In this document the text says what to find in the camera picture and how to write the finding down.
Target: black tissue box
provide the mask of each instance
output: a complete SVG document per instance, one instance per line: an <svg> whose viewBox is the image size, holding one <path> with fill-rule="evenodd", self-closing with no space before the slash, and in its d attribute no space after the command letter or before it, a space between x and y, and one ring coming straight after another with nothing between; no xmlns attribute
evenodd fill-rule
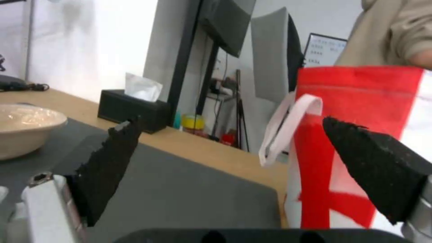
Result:
<svg viewBox="0 0 432 243"><path fill-rule="evenodd" d="M136 99L125 95L124 90L102 90L98 117L122 123L140 115L143 132L152 134L167 126L170 110L166 102Z"/></svg>

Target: white tissue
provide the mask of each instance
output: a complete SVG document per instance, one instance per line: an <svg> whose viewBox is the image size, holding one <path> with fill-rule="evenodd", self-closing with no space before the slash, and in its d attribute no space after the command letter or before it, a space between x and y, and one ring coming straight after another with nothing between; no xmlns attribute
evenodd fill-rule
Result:
<svg viewBox="0 0 432 243"><path fill-rule="evenodd" d="M162 87L162 84L151 79L126 73L124 93L131 97L155 102L162 92Z"/></svg>

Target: white ceramic bowl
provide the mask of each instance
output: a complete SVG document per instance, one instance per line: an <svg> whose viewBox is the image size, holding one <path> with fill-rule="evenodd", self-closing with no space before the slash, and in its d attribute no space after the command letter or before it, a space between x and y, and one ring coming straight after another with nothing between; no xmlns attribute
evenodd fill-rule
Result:
<svg viewBox="0 0 432 243"><path fill-rule="evenodd" d="M62 113L37 106L0 104L0 160L40 148L50 131L67 123Z"/></svg>

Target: gray table mat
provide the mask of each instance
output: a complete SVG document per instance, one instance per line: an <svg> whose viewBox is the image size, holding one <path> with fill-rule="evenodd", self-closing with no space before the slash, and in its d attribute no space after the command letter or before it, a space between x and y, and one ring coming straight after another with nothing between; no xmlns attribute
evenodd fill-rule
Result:
<svg viewBox="0 0 432 243"><path fill-rule="evenodd" d="M69 119L41 149L0 162L0 185L18 201L28 179L59 164L92 134L104 131ZM279 228L274 189L139 144L89 242L112 242L148 228Z"/></svg>

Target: shopping bag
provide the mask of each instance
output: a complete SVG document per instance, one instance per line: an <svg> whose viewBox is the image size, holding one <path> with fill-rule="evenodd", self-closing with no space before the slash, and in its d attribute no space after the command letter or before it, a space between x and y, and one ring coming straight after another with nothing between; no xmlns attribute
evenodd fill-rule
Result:
<svg viewBox="0 0 432 243"><path fill-rule="evenodd" d="M290 227L400 234L400 225L392 226L377 212L349 175L323 130L326 116L389 134L432 161L427 142L432 138L432 72L390 66L302 69L295 97L287 95L276 110L259 151L261 165L268 166L290 144L285 202Z"/></svg>

